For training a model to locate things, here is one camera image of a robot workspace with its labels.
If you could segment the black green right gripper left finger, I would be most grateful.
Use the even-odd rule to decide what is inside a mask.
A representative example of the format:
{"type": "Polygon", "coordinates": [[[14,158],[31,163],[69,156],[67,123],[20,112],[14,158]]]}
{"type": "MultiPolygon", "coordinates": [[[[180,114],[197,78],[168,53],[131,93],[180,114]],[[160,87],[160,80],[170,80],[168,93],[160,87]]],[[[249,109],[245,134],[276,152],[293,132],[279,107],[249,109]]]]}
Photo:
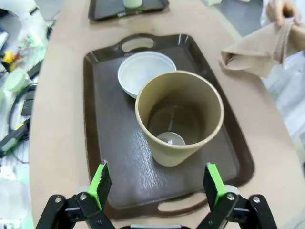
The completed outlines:
{"type": "Polygon", "coordinates": [[[111,229],[112,223],[103,212],[112,182],[107,161],[99,164],[86,192],[67,199],[52,195],[39,219],[37,229],[72,229],[85,221],[91,229],[111,229]]]}

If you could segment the person's right hand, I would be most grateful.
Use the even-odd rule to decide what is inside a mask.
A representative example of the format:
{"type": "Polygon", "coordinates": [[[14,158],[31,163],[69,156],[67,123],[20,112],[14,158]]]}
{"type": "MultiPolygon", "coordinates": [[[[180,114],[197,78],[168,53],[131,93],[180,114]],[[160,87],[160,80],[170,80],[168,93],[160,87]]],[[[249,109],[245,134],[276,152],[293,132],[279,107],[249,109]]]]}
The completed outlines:
{"type": "Polygon", "coordinates": [[[271,22],[282,26],[287,18],[293,18],[295,24],[301,23],[301,12],[293,0],[270,0],[266,13],[271,22]]]}

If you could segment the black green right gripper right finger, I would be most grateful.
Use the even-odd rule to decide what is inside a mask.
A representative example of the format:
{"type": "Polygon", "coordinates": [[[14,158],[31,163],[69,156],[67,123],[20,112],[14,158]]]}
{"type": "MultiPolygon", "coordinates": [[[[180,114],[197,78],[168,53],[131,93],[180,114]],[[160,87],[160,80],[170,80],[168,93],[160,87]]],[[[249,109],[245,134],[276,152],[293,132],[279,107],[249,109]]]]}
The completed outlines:
{"type": "Polygon", "coordinates": [[[227,191],[216,164],[206,164],[203,187],[210,212],[198,225],[199,229],[223,229],[228,222],[237,223],[242,229],[277,228],[266,198],[255,194],[245,199],[227,191]]]}

